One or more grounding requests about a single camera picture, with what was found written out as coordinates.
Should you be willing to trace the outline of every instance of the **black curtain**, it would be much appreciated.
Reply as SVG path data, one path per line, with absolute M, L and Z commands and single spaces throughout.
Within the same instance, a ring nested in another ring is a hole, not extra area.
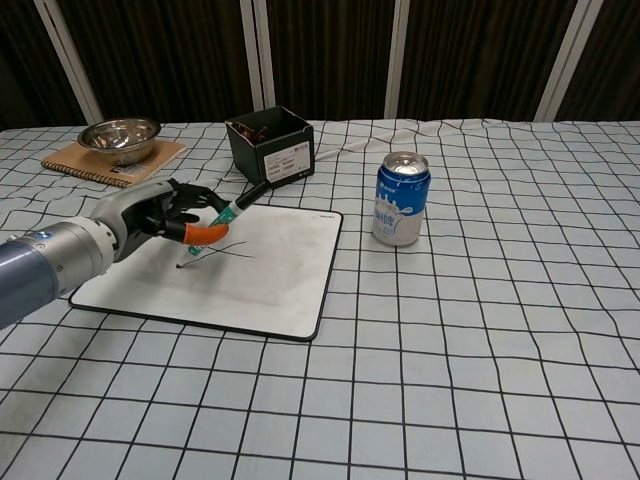
M 277 103 L 308 119 L 384 115 L 394 0 L 267 0 Z
M 0 1 L 0 130 L 86 123 L 32 1 Z
M 640 2 L 606 0 L 557 120 L 640 120 Z
M 533 120 L 575 4 L 412 1 L 398 117 Z
M 58 0 L 105 117 L 253 110 L 237 0 Z

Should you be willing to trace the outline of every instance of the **white drawing board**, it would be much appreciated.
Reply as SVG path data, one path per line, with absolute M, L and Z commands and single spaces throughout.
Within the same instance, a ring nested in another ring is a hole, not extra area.
M 201 222 L 213 209 L 194 211 Z M 72 296 L 79 308 L 297 340 L 317 333 L 342 216 L 254 205 L 228 235 L 176 268 L 185 246 L 154 238 Z

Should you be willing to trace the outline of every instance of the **aluminum can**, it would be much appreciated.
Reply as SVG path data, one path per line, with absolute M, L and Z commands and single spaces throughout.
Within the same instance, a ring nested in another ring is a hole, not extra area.
M 409 245 L 420 236 L 429 162 L 413 152 L 393 152 L 378 169 L 373 235 L 387 245 Z

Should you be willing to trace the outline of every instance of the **stainless steel bowl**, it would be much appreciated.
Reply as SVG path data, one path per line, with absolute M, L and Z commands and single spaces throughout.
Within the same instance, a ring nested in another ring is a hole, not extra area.
M 111 165 L 130 165 L 146 158 L 155 146 L 160 124 L 148 118 L 119 118 L 96 123 L 78 135 L 78 143 Z

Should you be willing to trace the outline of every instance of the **brown notebook cover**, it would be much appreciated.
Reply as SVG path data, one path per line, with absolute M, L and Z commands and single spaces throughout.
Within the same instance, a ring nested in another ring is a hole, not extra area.
M 161 140 L 156 140 L 155 143 L 151 155 L 133 165 L 122 167 L 109 165 L 95 152 L 74 142 L 49 155 L 42 161 L 42 166 L 85 180 L 124 188 L 141 182 L 157 172 L 185 149 L 185 146 L 180 143 Z

